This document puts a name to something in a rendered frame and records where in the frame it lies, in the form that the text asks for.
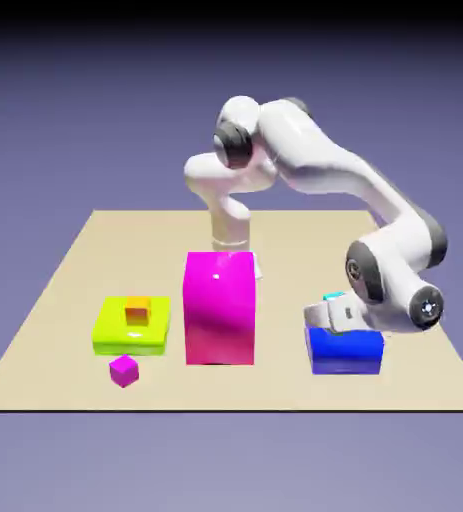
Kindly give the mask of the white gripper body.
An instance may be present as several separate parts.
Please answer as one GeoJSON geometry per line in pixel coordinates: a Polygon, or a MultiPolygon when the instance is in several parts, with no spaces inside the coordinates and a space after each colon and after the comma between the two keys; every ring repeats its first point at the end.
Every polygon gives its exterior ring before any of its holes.
{"type": "Polygon", "coordinates": [[[315,327],[329,330],[332,327],[328,311],[328,302],[325,300],[305,306],[303,314],[305,325],[308,328],[315,327]]]}

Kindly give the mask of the small orange cube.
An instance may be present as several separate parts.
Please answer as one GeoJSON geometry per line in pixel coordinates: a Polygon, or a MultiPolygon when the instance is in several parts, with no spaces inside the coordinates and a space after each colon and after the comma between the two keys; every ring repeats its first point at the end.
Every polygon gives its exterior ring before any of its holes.
{"type": "Polygon", "coordinates": [[[128,296],[125,302],[125,318],[128,325],[147,326],[151,317],[149,296],[128,296]]]}

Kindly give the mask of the small magenta cube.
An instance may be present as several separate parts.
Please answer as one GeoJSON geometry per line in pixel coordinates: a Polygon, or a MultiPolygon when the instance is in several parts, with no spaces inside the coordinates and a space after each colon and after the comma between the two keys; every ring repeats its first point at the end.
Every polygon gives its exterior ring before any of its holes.
{"type": "Polygon", "coordinates": [[[121,355],[109,363],[111,380],[125,388],[139,380],[138,363],[129,355],[121,355]]]}

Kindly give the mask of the large blue box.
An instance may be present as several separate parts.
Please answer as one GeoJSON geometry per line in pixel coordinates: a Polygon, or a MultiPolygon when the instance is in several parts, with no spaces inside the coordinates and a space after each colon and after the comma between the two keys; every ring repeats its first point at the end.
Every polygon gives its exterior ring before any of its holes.
{"type": "Polygon", "coordinates": [[[307,327],[305,340],[315,375],[377,375],[380,373],[384,338],[380,332],[354,330],[333,333],[307,327]]]}

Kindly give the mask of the large magenta box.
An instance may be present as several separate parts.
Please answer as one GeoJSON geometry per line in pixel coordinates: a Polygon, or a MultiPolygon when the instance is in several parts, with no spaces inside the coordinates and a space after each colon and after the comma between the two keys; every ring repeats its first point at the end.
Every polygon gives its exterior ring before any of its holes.
{"type": "Polygon", "coordinates": [[[256,281],[253,255],[190,252],[183,279],[186,363],[252,365],[256,281]]]}

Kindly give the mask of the large yellow-green box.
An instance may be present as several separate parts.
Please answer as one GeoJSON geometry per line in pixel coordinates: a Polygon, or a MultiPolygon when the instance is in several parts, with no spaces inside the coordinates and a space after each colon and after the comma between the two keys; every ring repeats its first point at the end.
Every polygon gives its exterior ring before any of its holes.
{"type": "Polygon", "coordinates": [[[126,318],[126,296],[106,297],[92,330],[93,350],[97,355],[163,355],[170,327],[171,300],[151,297],[147,325],[130,324],[126,318]]]}

